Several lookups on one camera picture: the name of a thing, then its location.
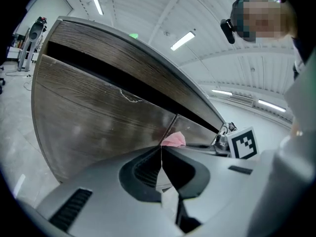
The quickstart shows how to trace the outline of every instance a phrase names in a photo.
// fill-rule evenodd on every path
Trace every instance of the ceiling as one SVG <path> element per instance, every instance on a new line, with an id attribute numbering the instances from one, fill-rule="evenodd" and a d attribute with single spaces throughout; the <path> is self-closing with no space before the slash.
<path id="1" fill-rule="evenodd" d="M 250 44 L 236 38 L 229 44 L 220 28 L 235 0 L 100 0 L 99 15 L 93 0 L 67 0 L 72 16 L 112 26 L 139 40 L 173 62 L 190 77 L 210 100 L 250 109 L 289 127 L 293 114 L 283 94 L 293 83 L 293 44 L 290 38 L 265 44 Z M 189 31 L 191 41 L 172 51 L 170 47 Z M 212 89 L 230 91 L 254 100 L 253 107 L 231 102 Z M 262 108 L 263 99 L 287 109 L 279 113 Z"/>

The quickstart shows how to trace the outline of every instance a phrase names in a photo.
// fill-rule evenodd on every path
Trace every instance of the concrete floor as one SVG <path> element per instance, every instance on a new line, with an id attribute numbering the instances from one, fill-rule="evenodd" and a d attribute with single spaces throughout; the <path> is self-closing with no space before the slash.
<path id="1" fill-rule="evenodd" d="M 0 95 L 0 167 L 12 193 L 36 207 L 59 183 L 49 170 L 35 136 L 31 113 L 30 77 L 28 72 L 15 72 L 16 62 L 5 62 L 0 77 L 6 84 Z"/>

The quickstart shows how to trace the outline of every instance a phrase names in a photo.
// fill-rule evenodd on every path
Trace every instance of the fluorescent light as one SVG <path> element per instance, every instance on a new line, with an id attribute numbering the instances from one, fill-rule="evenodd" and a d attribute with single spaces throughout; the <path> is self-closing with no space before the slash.
<path id="1" fill-rule="evenodd" d="M 286 109 L 285 109 L 285 108 L 279 107 L 279 106 L 277 106 L 277 105 L 273 105 L 273 104 L 268 103 L 268 102 L 266 102 L 266 101 L 263 101 L 263 100 L 261 100 L 261 99 L 259 99 L 258 103 L 259 103 L 259 104 L 266 105 L 266 106 L 269 106 L 269 107 L 274 108 L 274 109 L 276 109 L 276 110 L 278 110 L 278 111 L 280 111 L 280 112 L 283 112 L 283 113 L 286 112 Z"/>
<path id="2" fill-rule="evenodd" d="M 172 51 L 181 47 L 184 43 L 188 42 L 189 40 L 193 39 L 196 35 L 193 32 L 188 32 L 185 34 L 181 39 L 179 39 L 172 47 Z"/>
<path id="3" fill-rule="evenodd" d="M 222 93 L 222 94 L 230 95 L 230 96 L 233 95 L 231 92 L 228 92 L 228 91 L 221 91 L 221 90 L 216 90 L 216 89 L 213 89 L 212 91 L 216 92 L 216 93 Z"/>
<path id="4" fill-rule="evenodd" d="M 102 8 L 101 8 L 101 5 L 100 5 L 99 0 L 93 0 L 93 1 L 94 1 L 94 3 L 95 3 L 95 6 L 96 6 L 97 9 L 98 9 L 99 14 L 100 14 L 100 15 L 103 15 L 103 10 L 102 10 Z"/>

